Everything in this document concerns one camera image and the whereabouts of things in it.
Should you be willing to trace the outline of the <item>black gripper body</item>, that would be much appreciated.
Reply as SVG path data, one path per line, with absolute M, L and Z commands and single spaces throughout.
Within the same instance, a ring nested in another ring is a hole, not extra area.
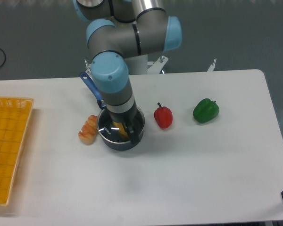
M 133 105 L 129 110 L 117 112 L 119 106 L 108 105 L 109 115 L 117 123 L 131 122 L 137 113 L 137 106 Z

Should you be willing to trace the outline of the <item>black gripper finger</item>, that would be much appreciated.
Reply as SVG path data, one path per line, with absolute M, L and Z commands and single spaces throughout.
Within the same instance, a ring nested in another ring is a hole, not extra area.
M 129 136 L 130 142 L 132 144 L 137 144 L 140 142 L 139 134 L 141 131 L 140 124 L 138 122 L 129 123 L 127 125 L 127 134 Z

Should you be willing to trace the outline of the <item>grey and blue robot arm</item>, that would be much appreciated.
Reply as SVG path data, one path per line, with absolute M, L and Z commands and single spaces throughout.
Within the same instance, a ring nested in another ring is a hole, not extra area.
M 75 0 L 73 4 L 78 16 L 89 21 L 86 45 L 99 102 L 114 122 L 123 125 L 130 143 L 137 144 L 143 125 L 134 124 L 138 107 L 125 60 L 180 47 L 180 21 L 166 14 L 160 0 Z

